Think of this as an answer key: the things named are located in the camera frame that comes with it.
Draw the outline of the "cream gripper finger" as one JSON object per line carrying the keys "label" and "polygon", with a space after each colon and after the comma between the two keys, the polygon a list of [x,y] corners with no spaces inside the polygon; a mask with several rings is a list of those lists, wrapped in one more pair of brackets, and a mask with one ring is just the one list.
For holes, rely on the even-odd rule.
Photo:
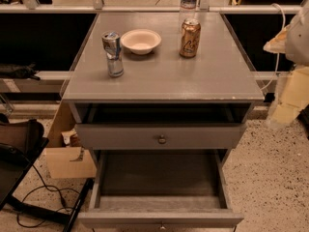
{"label": "cream gripper finger", "polygon": [[274,126],[288,126],[309,105],[309,67],[294,69],[269,117]]}
{"label": "cream gripper finger", "polygon": [[268,41],[263,50],[269,53],[285,53],[288,28],[283,28],[274,38]]}

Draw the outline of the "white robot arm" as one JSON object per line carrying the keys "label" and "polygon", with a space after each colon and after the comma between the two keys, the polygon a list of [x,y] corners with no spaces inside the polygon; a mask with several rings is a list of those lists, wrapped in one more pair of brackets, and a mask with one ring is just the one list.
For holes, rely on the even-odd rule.
{"label": "white robot arm", "polygon": [[282,128],[309,105],[309,7],[302,7],[263,50],[282,53],[295,64],[284,86],[277,85],[279,97],[267,116],[270,128]]}

